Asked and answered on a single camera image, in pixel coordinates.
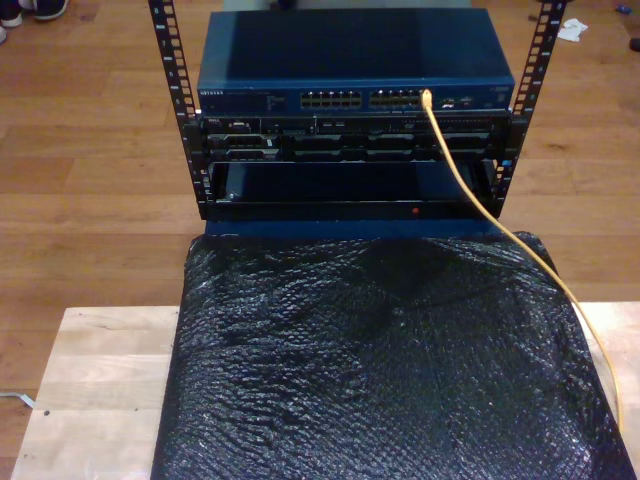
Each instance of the shoe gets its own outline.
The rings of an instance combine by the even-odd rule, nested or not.
[[[36,20],[53,20],[62,15],[69,0],[33,0]]]
[[[0,24],[14,28],[22,24],[22,7],[18,0],[0,1]]]

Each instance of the white paper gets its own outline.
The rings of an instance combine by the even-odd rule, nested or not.
[[[580,22],[577,18],[572,18],[564,22],[563,27],[558,32],[558,38],[568,40],[570,42],[579,42],[580,34],[584,32],[588,26]]]

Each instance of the bubble wrap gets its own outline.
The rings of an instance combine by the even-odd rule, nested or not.
[[[636,477],[570,303],[509,241],[200,237],[152,478]]]

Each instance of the wooden table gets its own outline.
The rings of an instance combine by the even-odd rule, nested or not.
[[[640,471],[640,302],[586,303],[620,377],[623,433]],[[13,479],[147,479],[178,307],[70,308]],[[587,332],[611,397],[609,373]]]

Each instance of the blue network switch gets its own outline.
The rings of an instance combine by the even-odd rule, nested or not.
[[[509,106],[514,79],[484,9],[211,14],[203,115],[415,112]]]

